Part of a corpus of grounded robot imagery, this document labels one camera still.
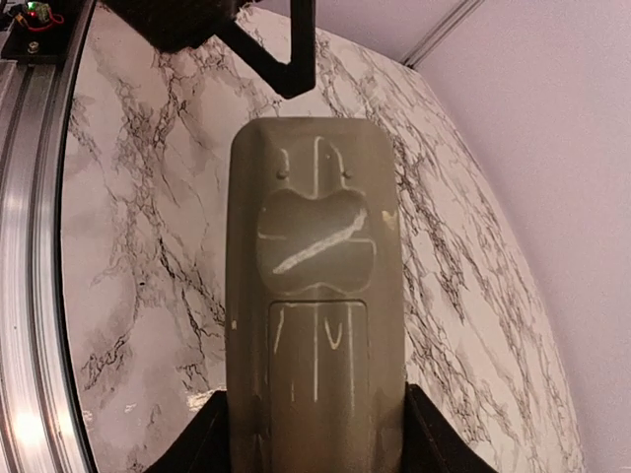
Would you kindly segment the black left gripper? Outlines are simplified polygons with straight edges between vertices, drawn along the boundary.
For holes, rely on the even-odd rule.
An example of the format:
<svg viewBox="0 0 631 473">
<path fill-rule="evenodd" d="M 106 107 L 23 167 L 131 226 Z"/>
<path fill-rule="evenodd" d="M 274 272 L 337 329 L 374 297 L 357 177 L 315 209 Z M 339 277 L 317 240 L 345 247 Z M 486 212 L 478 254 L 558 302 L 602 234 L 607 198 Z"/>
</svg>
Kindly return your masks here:
<svg viewBox="0 0 631 473">
<path fill-rule="evenodd" d="M 216 35 L 278 95 L 316 86 L 316 1 L 290 1 L 290 60 L 278 61 L 236 22 L 247 1 L 108 0 L 103 4 L 161 52 L 197 48 Z"/>
</svg>

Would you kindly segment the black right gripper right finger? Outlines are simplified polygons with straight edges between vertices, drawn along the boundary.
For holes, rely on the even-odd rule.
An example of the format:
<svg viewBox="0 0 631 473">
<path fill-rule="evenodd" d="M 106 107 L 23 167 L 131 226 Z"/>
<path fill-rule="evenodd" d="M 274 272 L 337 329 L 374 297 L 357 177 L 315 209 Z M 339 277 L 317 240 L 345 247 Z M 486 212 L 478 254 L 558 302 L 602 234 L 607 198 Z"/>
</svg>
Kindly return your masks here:
<svg viewBox="0 0 631 473">
<path fill-rule="evenodd" d="M 493 473 L 493 468 L 467 445 L 417 384 L 407 383 L 403 471 Z"/>
</svg>

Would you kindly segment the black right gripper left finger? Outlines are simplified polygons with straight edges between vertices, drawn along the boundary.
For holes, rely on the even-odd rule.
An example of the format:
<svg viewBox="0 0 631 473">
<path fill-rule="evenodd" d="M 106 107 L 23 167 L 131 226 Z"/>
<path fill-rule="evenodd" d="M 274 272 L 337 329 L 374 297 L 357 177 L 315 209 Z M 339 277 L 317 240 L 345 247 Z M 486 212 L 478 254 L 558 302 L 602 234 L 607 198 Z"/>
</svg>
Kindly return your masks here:
<svg viewBox="0 0 631 473">
<path fill-rule="evenodd" d="M 171 447 L 146 473 L 229 473 L 227 393 L 218 390 L 197 412 Z"/>
</svg>

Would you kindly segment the white remote control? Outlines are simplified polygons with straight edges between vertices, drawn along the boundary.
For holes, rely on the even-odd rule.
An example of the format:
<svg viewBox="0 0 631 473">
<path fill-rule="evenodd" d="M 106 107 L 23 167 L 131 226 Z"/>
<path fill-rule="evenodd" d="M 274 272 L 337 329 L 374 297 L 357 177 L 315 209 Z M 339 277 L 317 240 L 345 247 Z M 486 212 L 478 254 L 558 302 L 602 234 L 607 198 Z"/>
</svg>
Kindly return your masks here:
<svg viewBox="0 0 631 473">
<path fill-rule="evenodd" d="M 226 382 L 237 472 L 396 472 L 405 333 L 393 149 L 355 118 L 231 147 Z"/>
</svg>

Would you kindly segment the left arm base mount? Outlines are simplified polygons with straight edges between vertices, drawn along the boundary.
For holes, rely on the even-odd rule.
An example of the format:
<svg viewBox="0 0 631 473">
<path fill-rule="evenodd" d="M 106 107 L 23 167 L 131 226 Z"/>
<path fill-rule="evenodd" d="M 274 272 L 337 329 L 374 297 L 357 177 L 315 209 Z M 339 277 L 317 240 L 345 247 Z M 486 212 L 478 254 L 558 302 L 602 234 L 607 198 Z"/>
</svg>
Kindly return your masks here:
<svg viewBox="0 0 631 473">
<path fill-rule="evenodd" d="M 83 45 L 95 1 L 2 1 L 1 59 L 61 64 Z"/>
</svg>

